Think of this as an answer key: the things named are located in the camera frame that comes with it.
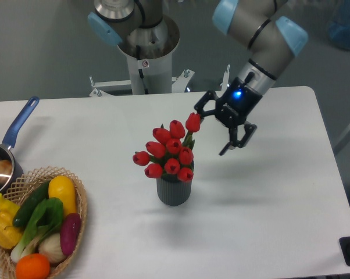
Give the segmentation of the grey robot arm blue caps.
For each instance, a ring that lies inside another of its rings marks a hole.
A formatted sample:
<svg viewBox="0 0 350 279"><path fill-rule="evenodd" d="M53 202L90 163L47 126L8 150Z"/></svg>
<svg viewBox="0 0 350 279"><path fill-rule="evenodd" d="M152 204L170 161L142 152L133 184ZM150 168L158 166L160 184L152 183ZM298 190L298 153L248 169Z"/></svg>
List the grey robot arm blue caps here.
<svg viewBox="0 0 350 279"><path fill-rule="evenodd" d="M271 20L283 5L220 1L213 13L215 27L252 53L222 96L208 91L194 106L201 117L214 116L227 127L225 150L247 144L256 130L248 115L308 41L307 32L290 19ZM103 42L126 56L133 94L171 91L172 55L180 33L163 13L162 1L95 1L87 19Z"/></svg>

